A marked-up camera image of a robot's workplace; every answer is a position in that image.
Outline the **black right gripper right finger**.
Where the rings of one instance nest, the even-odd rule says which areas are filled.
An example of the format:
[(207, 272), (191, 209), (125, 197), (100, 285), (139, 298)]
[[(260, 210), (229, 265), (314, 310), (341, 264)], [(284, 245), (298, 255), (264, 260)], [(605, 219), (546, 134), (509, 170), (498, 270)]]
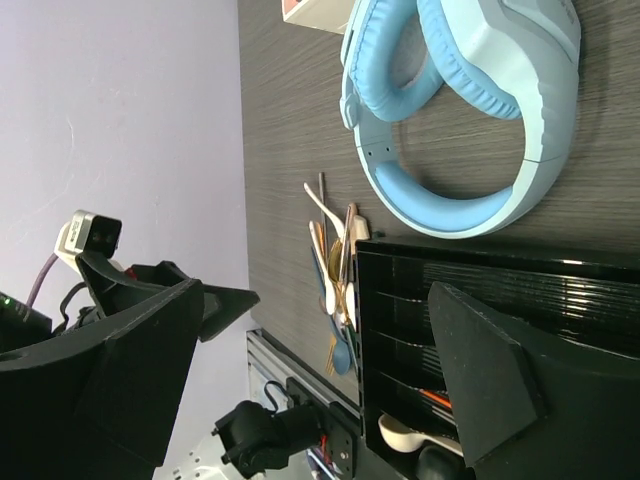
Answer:
[(428, 306), (477, 478), (638, 478), (637, 358), (564, 340), (441, 282)]

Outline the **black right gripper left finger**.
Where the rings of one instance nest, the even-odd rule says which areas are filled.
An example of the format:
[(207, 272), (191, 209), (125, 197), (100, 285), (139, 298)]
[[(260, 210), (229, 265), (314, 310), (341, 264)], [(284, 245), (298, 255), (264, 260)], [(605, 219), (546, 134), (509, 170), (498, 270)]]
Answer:
[(259, 297), (176, 265), (120, 272), (81, 264), (98, 316), (57, 333), (1, 299), (1, 475), (5, 479), (149, 479), (166, 458), (199, 343)]

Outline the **black cutlery tray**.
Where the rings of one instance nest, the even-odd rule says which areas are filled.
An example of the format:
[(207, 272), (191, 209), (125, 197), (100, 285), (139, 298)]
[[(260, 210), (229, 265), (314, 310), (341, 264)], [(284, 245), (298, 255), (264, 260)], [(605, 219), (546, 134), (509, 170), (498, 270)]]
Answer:
[(367, 447), (407, 479), (635, 479), (639, 260), (362, 241)]

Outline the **small white ceramic spoon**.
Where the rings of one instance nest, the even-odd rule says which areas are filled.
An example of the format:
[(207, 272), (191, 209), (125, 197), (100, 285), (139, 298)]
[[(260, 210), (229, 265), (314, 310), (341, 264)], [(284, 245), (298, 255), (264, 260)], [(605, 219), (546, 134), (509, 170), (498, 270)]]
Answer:
[(443, 435), (416, 431), (387, 414), (379, 417), (378, 427), (383, 440), (394, 451), (413, 453), (421, 449), (425, 442), (430, 442), (463, 456), (462, 448), (457, 441)]

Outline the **light blue headphones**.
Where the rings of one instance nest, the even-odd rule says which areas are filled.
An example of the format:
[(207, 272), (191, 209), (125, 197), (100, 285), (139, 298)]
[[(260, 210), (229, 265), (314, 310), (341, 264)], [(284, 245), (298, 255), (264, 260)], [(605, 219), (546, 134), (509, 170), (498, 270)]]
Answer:
[[(571, 152), (581, 24), (569, 1), (358, 1), (341, 46), (340, 113), (364, 174), (413, 230), (465, 239), (531, 211)], [(484, 127), (522, 127), (513, 181), (476, 198), (424, 187), (401, 164), (395, 125), (419, 118), (437, 152), (448, 133), (482, 140)]]

